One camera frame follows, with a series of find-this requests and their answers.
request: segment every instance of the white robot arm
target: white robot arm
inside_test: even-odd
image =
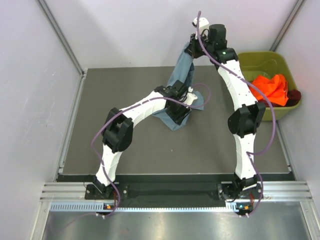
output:
[[[183,97],[183,100],[181,100],[181,102],[186,105],[191,105],[194,100],[197,99],[197,96],[193,93],[192,87],[188,88],[184,86],[182,82],[176,81],[172,87],[157,87],[147,97],[132,105],[135,106],[140,104],[139,107],[124,112],[115,121],[113,121],[113,124],[108,126],[107,129],[102,133],[104,143],[102,160],[104,163],[104,169],[112,181],[114,181],[116,178],[116,169],[121,154],[130,145],[132,140],[133,128],[138,123],[140,123],[142,120],[146,119],[153,113],[164,110],[166,108],[168,115],[177,124],[181,124],[181,121],[190,113],[189,107],[181,106],[174,102],[172,103],[166,99],[156,99],[153,101],[148,101],[149,99],[158,97],[170,97],[176,100],[181,100],[181,98]],[[111,110],[107,121],[118,112],[119,110],[117,110],[116,108]],[[108,186],[110,184],[104,174],[102,164],[100,164],[100,168],[96,173],[96,177],[97,180],[99,180],[99,182],[101,182],[105,186]]]
[[[197,22],[195,18],[192,25],[196,27]],[[209,25],[208,20],[204,17],[199,19],[198,25],[201,36],[198,36],[197,33],[192,34],[185,52],[193,58],[205,55],[199,43],[200,38],[206,51],[220,63],[217,65],[213,62],[228,88],[234,106],[234,113],[228,119],[228,127],[234,136],[236,145],[234,192],[240,193],[257,186],[256,171],[248,153],[254,152],[257,128],[262,121],[266,106],[258,102],[248,86],[239,80],[238,77],[243,78],[243,74],[235,50],[227,47],[225,26],[222,24]],[[238,77],[225,68],[232,70]]]

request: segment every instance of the green plastic bin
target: green plastic bin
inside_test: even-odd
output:
[[[253,82],[258,75],[272,79],[276,74],[282,74],[288,83],[288,90],[297,90],[286,60],[280,54],[273,51],[256,51],[242,52],[238,54],[238,57],[242,74],[247,81]],[[281,119],[288,112],[296,109],[300,103],[301,100],[295,106],[275,107],[275,118],[277,120]],[[269,107],[265,109],[262,121],[272,121]]]

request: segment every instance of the red cloth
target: red cloth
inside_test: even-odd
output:
[[[288,101],[288,83],[285,79],[285,76],[283,76],[282,74],[276,74],[272,79],[268,79],[265,76],[259,75],[252,82],[252,84],[256,86],[261,92],[263,92],[268,97],[271,103],[280,106],[286,105]],[[252,87],[250,87],[250,90],[258,101],[264,99],[264,97]]]

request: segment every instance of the blue cloth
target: blue cloth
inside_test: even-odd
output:
[[[189,54],[184,52],[184,50],[188,45],[189,43],[187,43],[184,46],[182,53],[180,54],[178,61],[174,67],[174,70],[169,78],[167,86],[172,86],[177,80],[183,82],[188,87],[191,87],[193,85],[194,75],[195,75],[195,66],[193,64],[193,58]],[[193,91],[193,93],[198,97],[198,99],[194,101],[192,105],[198,106],[203,104],[204,97],[201,95],[201,93],[198,91]],[[197,108],[197,110],[203,111],[204,107]],[[153,116],[160,118],[165,125],[167,125],[172,131],[175,131],[183,127],[184,125],[186,125],[190,114],[184,118],[181,125],[176,124],[168,116],[165,109],[155,112]]]

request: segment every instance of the metal floor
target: metal floor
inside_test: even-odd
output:
[[[63,174],[95,174],[100,162],[90,144],[113,107],[128,107],[155,87],[166,85],[173,67],[89,69],[84,82]],[[197,66],[194,83],[205,83],[212,97],[204,111],[193,110],[187,125],[171,131],[158,118],[148,117],[133,131],[133,141],[122,154],[118,174],[226,174],[234,173],[236,145],[227,126],[232,99],[213,66]],[[197,88],[204,98],[205,88]],[[255,151],[271,136],[271,122],[258,129]],[[96,148],[102,151],[102,138]],[[288,173],[278,136],[270,150],[255,157],[262,173]]]
[[[310,240],[299,202],[263,202],[249,218],[219,212],[50,212],[43,240]]]

